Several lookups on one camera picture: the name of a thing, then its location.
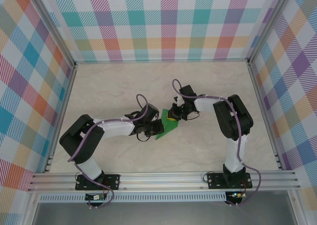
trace black mounting bracket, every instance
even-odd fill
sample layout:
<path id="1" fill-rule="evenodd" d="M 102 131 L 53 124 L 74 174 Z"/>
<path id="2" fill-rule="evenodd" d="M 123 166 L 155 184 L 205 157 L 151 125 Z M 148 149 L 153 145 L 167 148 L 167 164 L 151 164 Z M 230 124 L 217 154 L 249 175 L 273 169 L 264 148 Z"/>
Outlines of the black mounting bracket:
<path id="1" fill-rule="evenodd" d="M 242 182 L 245 183 L 247 189 L 251 189 L 252 181 L 249 173 L 245 173 L 245 176 L 241 181 L 228 185 L 223 173 L 208 173 L 207 174 L 208 189 L 244 189 L 245 186 Z"/>
<path id="2" fill-rule="evenodd" d="M 120 185 L 120 175 L 119 174 L 102 174 L 102 178 L 97 178 L 98 183 L 108 186 L 112 190 L 118 190 Z M 91 183 L 82 174 L 78 175 L 76 178 L 75 190 L 103 190 L 104 188 Z"/>

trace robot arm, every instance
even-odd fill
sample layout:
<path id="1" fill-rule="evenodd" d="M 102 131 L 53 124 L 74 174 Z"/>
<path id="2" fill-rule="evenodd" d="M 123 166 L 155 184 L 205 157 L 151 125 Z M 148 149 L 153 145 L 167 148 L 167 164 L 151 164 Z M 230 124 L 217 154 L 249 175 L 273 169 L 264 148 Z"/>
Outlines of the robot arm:
<path id="1" fill-rule="evenodd" d="M 136 121 L 129 119 L 138 118 L 145 112 L 142 110 L 126 114 L 121 120 L 108 121 L 94 127 L 83 143 L 80 151 L 74 157 L 73 161 L 91 180 L 103 184 L 104 173 L 93 158 L 93 153 L 103 138 L 110 138 L 118 135 L 138 135 L 144 132 L 146 137 L 151 137 L 164 132 L 164 126 L 159 117 L 159 111 L 153 105 L 148 104 L 148 110 L 144 117 Z M 80 116 L 77 121 L 61 136 L 59 143 L 70 155 L 74 155 L 83 136 L 100 119 L 93 119 L 85 114 Z"/>
<path id="2" fill-rule="evenodd" d="M 190 85 L 182 87 L 179 92 L 184 96 L 197 96 Z M 245 176 L 246 170 L 237 156 L 237 140 L 239 138 L 237 122 L 227 102 L 220 99 L 201 98 L 203 96 L 204 95 L 200 95 L 199 98 L 195 99 L 177 95 L 177 97 L 174 98 L 176 103 L 172 105 L 167 117 L 171 120 L 179 121 L 181 119 L 188 120 L 187 117 L 192 112 L 211 112 L 216 114 L 220 130 L 227 138 L 227 157 L 223 165 L 223 177 L 228 186 L 230 186 L 241 181 L 241 177 Z M 247 135 L 253 126 L 253 120 L 239 96 L 232 95 L 228 97 L 228 101 L 233 104 L 239 118 L 242 130 L 240 158 L 243 159 Z"/>

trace aluminum frame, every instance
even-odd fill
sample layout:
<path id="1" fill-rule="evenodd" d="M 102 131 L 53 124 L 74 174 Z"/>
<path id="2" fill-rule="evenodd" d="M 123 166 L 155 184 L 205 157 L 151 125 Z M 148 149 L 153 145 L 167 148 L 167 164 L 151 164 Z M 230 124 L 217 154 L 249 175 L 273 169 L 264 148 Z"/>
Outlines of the aluminum frame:
<path id="1" fill-rule="evenodd" d="M 203 181 L 206 172 L 144 172 L 118 173 L 120 177 L 119 192 L 202 192 L 202 191 L 236 191 L 237 189 L 208 189 Z M 249 171 L 254 191 L 259 183 L 255 171 Z M 33 193 L 78 193 L 75 190 L 76 173 L 37 173 L 29 186 Z M 261 171 L 260 190 L 297 190 L 299 181 L 292 170 Z M 102 193 L 102 190 L 84 191 L 85 193 Z"/>
<path id="2" fill-rule="evenodd" d="M 54 134 L 53 141 L 50 145 L 50 150 L 47 158 L 47 163 L 45 164 L 45 168 L 43 168 L 43 172 L 49 172 L 50 166 L 53 160 L 53 154 L 57 145 L 58 136 L 60 133 L 61 125 L 63 122 L 63 118 L 66 112 L 67 103 L 70 97 L 72 85 L 74 83 L 75 75 L 76 75 L 76 63 L 68 49 L 65 45 L 64 40 L 59 34 L 56 26 L 54 25 L 53 20 L 51 19 L 49 13 L 44 7 L 41 0 L 31 0 L 36 6 L 37 11 L 39 12 L 41 18 L 46 24 L 48 30 L 52 34 L 55 39 L 57 45 L 60 47 L 63 55 L 66 57 L 68 63 L 73 67 L 72 74 L 69 81 L 69 86 L 66 91 L 65 100 L 62 105 L 61 113 L 56 125 L 56 131 Z M 264 32 L 260 39 L 258 40 L 252 54 L 250 57 L 250 62 L 257 57 L 260 53 L 265 41 L 267 40 L 272 28 L 275 26 L 278 18 L 280 17 L 283 9 L 285 8 L 288 0 L 279 0 L 276 5 L 273 15 L 269 19 Z M 234 59 L 234 61 L 244 61 L 244 59 Z M 95 62 L 78 62 L 78 63 L 95 63 Z M 281 155 L 278 147 L 276 146 L 276 139 L 274 134 L 272 133 L 272 128 L 270 127 L 267 112 L 265 111 L 265 107 L 263 105 L 259 88 L 254 78 L 252 69 L 248 64 L 248 70 L 250 73 L 250 77 L 256 92 L 256 96 L 258 98 L 260 108 L 263 114 L 264 122 L 269 134 L 269 138 L 271 144 L 273 146 L 273 150 L 276 155 Z M 285 168 L 285 163 L 283 161 L 279 161 L 280 166 Z M 145 192 L 145 193 L 153 193 L 153 192 L 174 192 L 177 193 L 179 191 L 185 193 L 191 192 L 210 192 L 212 190 L 208 189 L 208 186 L 202 181 L 202 176 L 205 172 L 172 172 L 172 173 L 120 173 L 121 184 L 120 184 L 120 193 L 131 193 L 131 192 Z M 259 182 L 259 176 L 256 172 L 251 171 L 251 179 L 253 181 L 253 189 L 254 190 Z M 263 184 L 260 187 L 260 190 L 287 190 L 289 193 L 289 197 L 293 206 L 293 210 L 296 216 L 296 219 L 299 224 L 306 225 L 308 224 L 305 215 L 303 213 L 303 208 L 300 203 L 300 199 L 298 197 L 298 190 L 300 189 L 299 181 L 296 178 L 296 175 L 291 170 L 274 170 L 274 171 L 261 171 L 263 176 Z M 40 195 L 43 193 L 56 193 L 61 192 L 64 194 L 74 194 L 78 193 L 78 191 L 74 190 L 75 185 L 75 173 L 38 173 L 34 174 L 34 177 L 30 184 L 29 189 L 29 205 L 26 209 L 26 214 L 24 216 L 22 224 L 32 224 L 34 219 L 35 211 L 37 208 L 37 204 L 40 199 Z"/>
<path id="3" fill-rule="evenodd" d="M 126 64 L 126 63 L 162 63 L 162 62 L 242 62 L 247 61 L 245 58 L 229 58 L 229 59 L 210 59 L 210 60 L 130 60 L 130 61 L 78 61 L 77 64 Z"/>

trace enclosure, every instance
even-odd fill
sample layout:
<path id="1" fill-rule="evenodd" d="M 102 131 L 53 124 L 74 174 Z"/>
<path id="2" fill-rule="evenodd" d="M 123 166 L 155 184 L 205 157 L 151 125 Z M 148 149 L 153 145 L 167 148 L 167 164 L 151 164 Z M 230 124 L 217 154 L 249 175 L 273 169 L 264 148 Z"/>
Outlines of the enclosure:
<path id="1" fill-rule="evenodd" d="M 316 224 L 317 0 L 0 3 L 1 224 Z M 161 117 L 175 78 L 240 96 L 254 121 L 243 162 L 262 175 L 247 169 L 250 202 L 226 205 L 233 189 L 204 183 L 227 147 L 200 112 L 157 140 L 102 139 L 93 157 L 120 183 L 89 210 L 61 135 L 83 114 L 140 110 L 139 93 Z"/>

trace metal rail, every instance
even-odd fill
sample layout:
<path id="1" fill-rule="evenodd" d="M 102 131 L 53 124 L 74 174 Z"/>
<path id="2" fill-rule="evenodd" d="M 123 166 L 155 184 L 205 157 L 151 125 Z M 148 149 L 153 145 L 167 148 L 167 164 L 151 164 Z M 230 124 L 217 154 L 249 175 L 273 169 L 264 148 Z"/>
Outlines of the metal rail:
<path id="1" fill-rule="evenodd" d="M 251 175 L 253 188 L 259 184 L 256 172 Z M 153 173 L 120 173 L 120 192 L 202 192 L 234 191 L 234 189 L 209 190 L 203 182 L 205 172 L 153 172 Z M 78 193 L 75 188 L 76 173 L 36 173 L 31 181 L 29 191 L 33 193 Z M 295 172 L 292 170 L 261 171 L 260 190 L 297 190 L 300 188 Z"/>
<path id="2" fill-rule="evenodd" d="M 246 61 L 245 58 L 229 58 L 229 59 L 208 59 L 208 60 L 129 60 L 125 61 L 124 64 L 130 63 L 162 63 L 162 62 L 241 62 Z M 122 64 L 121 61 L 107 61 L 107 60 L 99 60 L 99 61 L 77 61 L 77 65 L 85 65 L 85 64 Z"/>
<path id="3" fill-rule="evenodd" d="M 46 163 L 43 164 L 43 166 L 41 168 L 41 171 L 43 171 L 43 172 L 48 172 L 51 169 L 51 164 L 53 162 L 53 156 L 54 156 L 55 149 L 56 149 L 56 146 L 58 143 L 58 138 L 59 138 L 61 126 L 63 124 L 64 117 L 66 114 L 66 109 L 67 109 L 68 101 L 70 98 L 70 93 L 71 93 L 71 90 L 73 88 L 73 84 L 75 81 L 76 73 L 77 73 L 76 68 L 71 70 L 68 86 L 67 86 L 65 97 L 64 97 L 64 101 L 62 103 L 61 110 L 60 110 L 60 113 L 58 115 L 53 139 L 52 139 L 51 144 L 50 144 L 49 149 L 48 149 L 49 152 L 47 153 L 46 158 L 45 158 Z"/>
<path id="4" fill-rule="evenodd" d="M 260 86 L 256 80 L 256 75 L 254 74 L 253 68 L 250 66 L 250 64 L 248 62 L 247 62 L 247 67 L 248 67 L 250 78 L 251 78 L 251 81 L 253 84 L 254 92 L 255 92 L 256 97 L 258 99 L 259 107 L 261 110 L 261 114 L 263 117 L 263 121 L 264 121 L 266 130 L 267 130 L 267 134 L 268 134 L 272 149 L 275 153 L 275 157 L 278 157 L 278 159 L 279 159 L 279 161 L 276 161 L 276 162 L 278 162 L 279 167 L 281 167 L 282 169 L 286 169 L 286 165 L 285 165 L 285 162 L 284 162 L 283 157 L 282 157 L 282 152 L 280 150 L 280 147 L 278 147 L 278 145 L 277 145 L 277 139 L 275 137 L 273 127 L 269 121 L 269 116 L 268 116 L 268 112 L 267 112 L 266 107 L 265 107 L 264 99 L 262 98 L 262 96 L 260 94 Z"/>

